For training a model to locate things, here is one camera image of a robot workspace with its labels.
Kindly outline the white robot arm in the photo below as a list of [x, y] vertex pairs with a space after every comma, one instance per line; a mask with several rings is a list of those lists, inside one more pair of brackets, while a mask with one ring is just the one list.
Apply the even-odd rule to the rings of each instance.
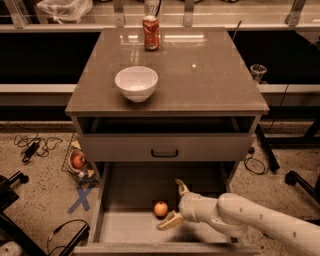
[[191, 192], [176, 179], [180, 194], [179, 211], [170, 212], [158, 230], [175, 228], [184, 222], [206, 223], [230, 237], [241, 237], [251, 226], [282, 242], [302, 256], [320, 256], [320, 227], [301, 219], [263, 207], [234, 193], [218, 198]]

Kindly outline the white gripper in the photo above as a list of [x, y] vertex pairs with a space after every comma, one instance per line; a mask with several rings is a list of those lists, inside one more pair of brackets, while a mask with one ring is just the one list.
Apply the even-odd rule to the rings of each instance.
[[188, 222], [204, 222], [209, 224], [213, 219], [220, 216], [218, 210], [218, 200], [204, 197], [197, 193], [189, 193], [189, 189], [181, 179], [175, 180], [178, 185], [179, 195], [182, 197], [179, 203], [179, 212], [170, 212], [161, 222], [156, 225], [160, 231], [175, 228]]

